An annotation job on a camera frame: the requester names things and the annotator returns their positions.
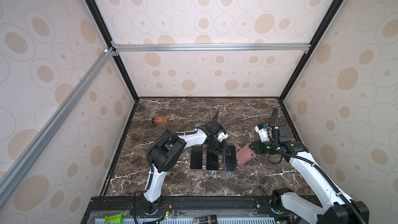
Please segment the purple smartphone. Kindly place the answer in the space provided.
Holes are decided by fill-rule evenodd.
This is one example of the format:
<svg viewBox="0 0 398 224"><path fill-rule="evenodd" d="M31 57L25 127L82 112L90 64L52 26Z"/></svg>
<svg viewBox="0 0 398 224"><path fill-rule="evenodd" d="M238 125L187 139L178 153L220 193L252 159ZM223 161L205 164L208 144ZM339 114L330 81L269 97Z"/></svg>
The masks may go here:
<svg viewBox="0 0 398 224"><path fill-rule="evenodd" d="M201 170L203 168L203 147L192 146L191 147L191 170Z"/></svg>
<svg viewBox="0 0 398 224"><path fill-rule="evenodd" d="M207 150L206 151L206 170L217 171L219 170L219 158L218 155Z"/></svg>
<svg viewBox="0 0 398 224"><path fill-rule="evenodd" d="M229 145L224 156L225 170L227 172L237 171L236 148L234 145Z"/></svg>

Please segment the black smartphone rose edge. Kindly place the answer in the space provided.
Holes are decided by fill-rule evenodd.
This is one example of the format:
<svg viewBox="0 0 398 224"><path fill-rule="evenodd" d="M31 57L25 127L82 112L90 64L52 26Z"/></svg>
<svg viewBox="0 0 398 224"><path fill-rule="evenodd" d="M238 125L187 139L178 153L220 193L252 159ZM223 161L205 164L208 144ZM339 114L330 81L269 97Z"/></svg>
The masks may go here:
<svg viewBox="0 0 398 224"><path fill-rule="evenodd" d="M250 144L245 145L236 153L236 161L239 167L247 163L256 156L255 152L250 148Z"/></svg>

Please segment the light blue phone case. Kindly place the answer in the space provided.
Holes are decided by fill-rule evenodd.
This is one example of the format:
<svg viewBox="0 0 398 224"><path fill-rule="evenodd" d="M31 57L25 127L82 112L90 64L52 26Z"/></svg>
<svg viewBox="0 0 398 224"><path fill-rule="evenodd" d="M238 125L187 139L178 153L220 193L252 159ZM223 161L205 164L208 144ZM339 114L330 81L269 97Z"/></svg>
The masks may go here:
<svg viewBox="0 0 398 224"><path fill-rule="evenodd" d="M195 129L201 129L201 128L205 127L205 124L204 123L194 123L193 127Z"/></svg>

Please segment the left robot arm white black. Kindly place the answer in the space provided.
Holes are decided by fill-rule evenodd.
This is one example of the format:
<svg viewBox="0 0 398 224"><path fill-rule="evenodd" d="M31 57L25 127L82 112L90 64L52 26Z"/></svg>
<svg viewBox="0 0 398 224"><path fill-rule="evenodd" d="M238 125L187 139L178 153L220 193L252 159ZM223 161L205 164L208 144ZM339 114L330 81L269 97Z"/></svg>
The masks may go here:
<svg viewBox="0 0 398 224"><path fill-rule="evenodd" d="M229 154L228 137L227 131L216 120L186 132L165 130L146 154L150 171L146 188L141 193L142 204L152 206L158 203L166 174L175 166L184 149L205 146L215 155Z"/></svg>

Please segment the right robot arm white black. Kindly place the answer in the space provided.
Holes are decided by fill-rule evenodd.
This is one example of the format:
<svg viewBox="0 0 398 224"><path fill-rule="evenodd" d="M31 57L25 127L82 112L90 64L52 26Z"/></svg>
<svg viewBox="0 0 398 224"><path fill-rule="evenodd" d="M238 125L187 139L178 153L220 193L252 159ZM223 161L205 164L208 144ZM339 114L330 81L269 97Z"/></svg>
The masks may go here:
<svg viewBox="0 0 398 224"><path fill-rule="evenodd" d="M249 145L257 155L280 155L305 179L320 205L300 197L289 188L273 191L273 212L291 211L309 224L367 224L370 211L361 201L343 192L318 165L309 150L289 137L285 125L260 124L255 127L260 140Z"/></svg>

